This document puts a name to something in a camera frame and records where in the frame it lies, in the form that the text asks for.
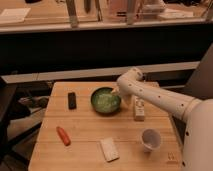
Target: paper cup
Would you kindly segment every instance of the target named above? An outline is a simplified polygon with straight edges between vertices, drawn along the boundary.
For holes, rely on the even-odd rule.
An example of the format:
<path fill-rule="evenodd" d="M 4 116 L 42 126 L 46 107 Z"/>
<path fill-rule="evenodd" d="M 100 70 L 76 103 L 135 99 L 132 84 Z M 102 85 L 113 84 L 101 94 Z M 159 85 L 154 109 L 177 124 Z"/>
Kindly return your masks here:
<path fill-rule="evenodd" d="M 144 130 L 141 138 L 144 152 L 156 150 L 161 145 L 160 133 L 154 129 Z"/>

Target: green bowl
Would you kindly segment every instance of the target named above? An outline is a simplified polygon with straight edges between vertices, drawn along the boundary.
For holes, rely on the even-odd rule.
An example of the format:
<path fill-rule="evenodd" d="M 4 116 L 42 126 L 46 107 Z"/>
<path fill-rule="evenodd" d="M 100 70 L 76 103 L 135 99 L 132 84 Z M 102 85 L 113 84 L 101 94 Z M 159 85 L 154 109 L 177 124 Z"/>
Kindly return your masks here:
<path fill-rule="evenodd" d="M 111 87 L 95 90 L 91 96 L 91 104 L 95 111 L 101 114 L 112 114 L 120 108 L 121 98 L 111 94 Z"/>

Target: orange carrot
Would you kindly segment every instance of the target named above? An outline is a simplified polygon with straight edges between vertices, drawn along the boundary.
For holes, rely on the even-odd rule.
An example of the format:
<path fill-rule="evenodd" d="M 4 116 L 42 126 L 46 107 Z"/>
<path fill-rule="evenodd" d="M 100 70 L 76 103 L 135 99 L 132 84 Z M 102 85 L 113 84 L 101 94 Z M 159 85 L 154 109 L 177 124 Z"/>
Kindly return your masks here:
<path fill-rule="evenodd" d="M 61 138 L 61 140 L 63 141 L 65 146 L 68 146 L 68 145 L 71 144 L 70 138 L 69 138 L 69 136 L 67 135 L 66 131 L 63 128 L 57 126 L 56 127 L 56 131 L 57 131 L 59 137 Z"/>

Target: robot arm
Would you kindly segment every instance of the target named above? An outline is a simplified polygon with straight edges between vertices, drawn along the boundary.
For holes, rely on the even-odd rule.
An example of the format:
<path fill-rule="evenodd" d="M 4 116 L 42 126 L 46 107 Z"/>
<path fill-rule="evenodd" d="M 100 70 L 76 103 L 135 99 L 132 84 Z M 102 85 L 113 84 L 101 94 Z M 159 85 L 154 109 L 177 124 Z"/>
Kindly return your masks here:
<path fill-rule="evenodd" d="M 191 96 L 164 90 L 158 87 L 139 82 L 142 72 L 137 68 L 130 69 L 117 80 L 119 94 L 124 100 L 132 94 L 158 106 L 171 113 L 176 118 L 187 122 L 188 115 L 192 109 L 201 102 Z"/>
<path fill-rule="evenodd" d="M 132 68 L 117 80 L 124 100 L 132 94 L 186 122 L 182 171 L 213 171 L 213 99 L 199 100 L 139 82 L 142 73 Z"/>

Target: wooden tabletop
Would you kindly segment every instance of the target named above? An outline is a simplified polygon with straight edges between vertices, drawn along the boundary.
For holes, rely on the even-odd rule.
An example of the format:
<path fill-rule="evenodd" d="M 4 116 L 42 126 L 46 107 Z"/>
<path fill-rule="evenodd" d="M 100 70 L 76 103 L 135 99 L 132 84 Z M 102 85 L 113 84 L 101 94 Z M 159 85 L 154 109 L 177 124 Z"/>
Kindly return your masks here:
<path fill-rule="evenodd" d="M 145 121 L 134 121 L 133 106 L 122 102 L 114 116 L 103 117 L 90 104 L 99 87 L 115 87 L 114 82 L 57 82 L 30 161 L 30 171 L 180 171 L 181 151 L 168 114 L 145 102 Z M 68 109 L 68 92 L 75 92 L 77 109 Z M 56 133 L 63 127 L 71 138 L 64 146 Z M 150 154 L 143 153 L 141 133 L 157 129 L 162 145 Z M 120 158 L 105 161 L 100 140 L 112 137 Z"/>

